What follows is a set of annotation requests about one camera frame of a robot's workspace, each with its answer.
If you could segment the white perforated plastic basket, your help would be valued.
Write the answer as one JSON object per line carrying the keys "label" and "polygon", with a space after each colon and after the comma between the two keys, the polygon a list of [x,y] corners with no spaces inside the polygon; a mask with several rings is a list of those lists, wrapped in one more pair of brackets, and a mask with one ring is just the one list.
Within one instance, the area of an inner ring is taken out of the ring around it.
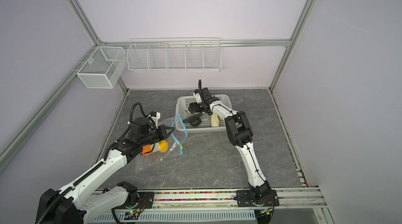
{"label": "white perforated plastic basket", "polygon": [[203,114],[201,116],[201,123],[198,126],[192,126],[190,123],[185,123],[184,121],[193,116],[188,111],[188,107],[190,103],[196,102],[196,99],[191,96],[181,96],[177,100],[175,115],[176,117],[181,116],[181,119],[187,129],[188,133],[204,133],[204,132],[225,132],[226,126],[225,122],[222,118],[219,119],[219,126],[212,126],[211,124],[211,116],[207,114]]}

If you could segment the yellow lemon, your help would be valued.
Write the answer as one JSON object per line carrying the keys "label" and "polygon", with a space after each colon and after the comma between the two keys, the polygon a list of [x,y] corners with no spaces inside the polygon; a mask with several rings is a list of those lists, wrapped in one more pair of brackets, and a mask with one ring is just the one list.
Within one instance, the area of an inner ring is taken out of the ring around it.
{"label": "yellow lemon", "polygon": [[156,150],[158,152],[165,153],[165,152],[167,152],[168,149],[169,149],[169,144],[165,140],[160,141],[156,144]]}

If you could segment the clear zip top bag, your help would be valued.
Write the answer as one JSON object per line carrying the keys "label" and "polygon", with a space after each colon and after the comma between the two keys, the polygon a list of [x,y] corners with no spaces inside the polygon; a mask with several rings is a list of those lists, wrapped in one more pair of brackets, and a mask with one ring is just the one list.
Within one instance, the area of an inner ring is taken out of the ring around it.
{"label": "clear zip top bag", "polygon": [[188,131],[181,114],[176,117],[156,121],[157,126],[172,127],[172,134],[165,140],[146,145],[140,156],[135,158],[135,171],[145,171],[170,158],[183,155],[184,142],[188,138]]}

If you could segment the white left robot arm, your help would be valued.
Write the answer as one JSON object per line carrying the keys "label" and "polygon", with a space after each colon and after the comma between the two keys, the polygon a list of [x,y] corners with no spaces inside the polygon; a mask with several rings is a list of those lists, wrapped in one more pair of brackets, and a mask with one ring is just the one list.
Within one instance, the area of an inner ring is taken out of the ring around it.
{"label": "white left robot arm", "polygon": [[111,175],[123,168],[135,157],[142,154],[146,145],[156,145],[172,135],[173,127],[161,125],[150,127],[145,124],[135,127],[129,138],[133,125],[114,141],[98,163],[89,168],[77,179],[58,190],[49,189],[39,200],[37,224],[87,224],[99,215],[117,207],[147,207],[147,201],[140,197],[136,186],[120,182],[101,195],[90,198]]}

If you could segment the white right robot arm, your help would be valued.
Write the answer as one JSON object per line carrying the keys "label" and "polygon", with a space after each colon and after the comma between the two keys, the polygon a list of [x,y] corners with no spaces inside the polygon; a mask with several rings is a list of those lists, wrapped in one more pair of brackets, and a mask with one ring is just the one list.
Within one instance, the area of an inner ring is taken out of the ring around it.
{"label": "white right robot arm", "polygon": [[211,103],[191,103],[188,111],[192,114],[207,113],[217,115],[225,122],[226,132],[230,143],[238,150],[246,168],[250,191],[262,201],[272,192],[256,158],[253,146],[253,131],[246,113],[225,106],[220,100]]}

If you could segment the dark round fruit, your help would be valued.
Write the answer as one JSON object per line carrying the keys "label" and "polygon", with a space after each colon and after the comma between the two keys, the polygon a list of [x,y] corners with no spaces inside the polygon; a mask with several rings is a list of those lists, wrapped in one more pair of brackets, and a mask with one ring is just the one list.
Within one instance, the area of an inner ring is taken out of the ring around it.
{"label": "dark round fruit", "polygon": [[202,123],[202,120],[200,118],[194,118],[190,121],[190,125],[192,127],[198,127]]}

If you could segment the dark eggplant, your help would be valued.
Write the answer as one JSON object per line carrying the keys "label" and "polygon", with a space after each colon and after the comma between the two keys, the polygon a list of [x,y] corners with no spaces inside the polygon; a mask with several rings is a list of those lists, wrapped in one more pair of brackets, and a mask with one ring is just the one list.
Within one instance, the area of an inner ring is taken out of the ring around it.
{"label": "dark eggplant", "polygon": [[186,119],[184,119],[183,123],[184,124],[190,124],[191,122],[198,121],[200,119],[201,119],[200,116],[193,115],[193,116],[190,116],[190,117],[187,117]]}

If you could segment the small white mesh basket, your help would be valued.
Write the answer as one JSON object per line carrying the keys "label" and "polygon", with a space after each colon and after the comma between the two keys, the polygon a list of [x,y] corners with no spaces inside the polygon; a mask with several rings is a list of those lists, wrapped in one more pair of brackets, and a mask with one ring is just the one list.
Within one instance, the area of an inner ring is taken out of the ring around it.
{"label": "small white mesh basket", "polygon": [[77,75],[87,88],[112,89],[127,66],[123,47],[98,46]]}

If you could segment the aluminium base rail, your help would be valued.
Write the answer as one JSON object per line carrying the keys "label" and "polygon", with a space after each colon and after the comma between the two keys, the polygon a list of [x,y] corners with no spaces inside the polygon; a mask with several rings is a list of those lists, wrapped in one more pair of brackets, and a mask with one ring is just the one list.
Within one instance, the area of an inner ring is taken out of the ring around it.
{"label": "aluminium base rail", "polygon": [[112,209],[117,213],[139,216],[151,211],[202,211],[247,209],[259,212],[287,208],[326,208],[324,197],[317,187],[276,188],[265,203],[257,203],[249,189],[169,189],[133,193],[121,186],[104,193],[93,192],[79,199],[73,193],[64,196],[68,203],[85,213],[97,217]]}

